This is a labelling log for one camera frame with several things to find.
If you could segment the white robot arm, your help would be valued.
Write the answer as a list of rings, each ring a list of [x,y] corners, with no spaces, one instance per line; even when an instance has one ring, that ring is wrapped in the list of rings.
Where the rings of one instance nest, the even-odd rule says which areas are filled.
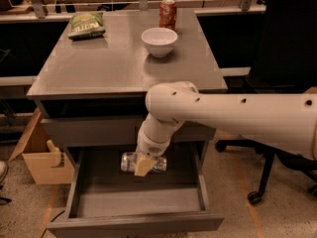
[[[317,105],[314,94],[201,94],[188,81],[153,86],[137,151],[157,158],[184,122],[241,135],[273,148],[283,164],[316,169]]]

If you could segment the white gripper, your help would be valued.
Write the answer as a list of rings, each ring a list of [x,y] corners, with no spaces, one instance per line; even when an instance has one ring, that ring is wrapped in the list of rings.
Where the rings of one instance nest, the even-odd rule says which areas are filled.
[[[143,130],[138,133],[137,152],[138,154],[134,175],[136,177],[145,177],[148,172],[156,165],[157,159],[164,154],[170,141],[158,143],[150,139]]]

